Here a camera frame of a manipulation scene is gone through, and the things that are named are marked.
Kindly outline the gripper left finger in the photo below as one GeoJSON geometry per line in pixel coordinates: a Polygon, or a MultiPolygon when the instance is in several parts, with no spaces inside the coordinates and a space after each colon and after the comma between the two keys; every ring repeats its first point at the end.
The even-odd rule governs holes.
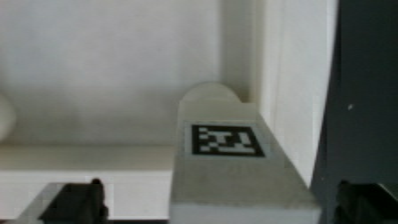
{"type": "Polygon", "coordinates": [[[45,224],[107,224],[109,207],[100,179],[64,185],[39,220],[45,224]]]}

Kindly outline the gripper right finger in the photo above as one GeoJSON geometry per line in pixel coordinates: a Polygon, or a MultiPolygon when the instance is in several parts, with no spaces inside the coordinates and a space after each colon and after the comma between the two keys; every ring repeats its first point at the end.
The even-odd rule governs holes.
{"type": "Polygon", "coordinates": [[[398,183],[338,185],[334,224],[398,224],[398,183]]]}

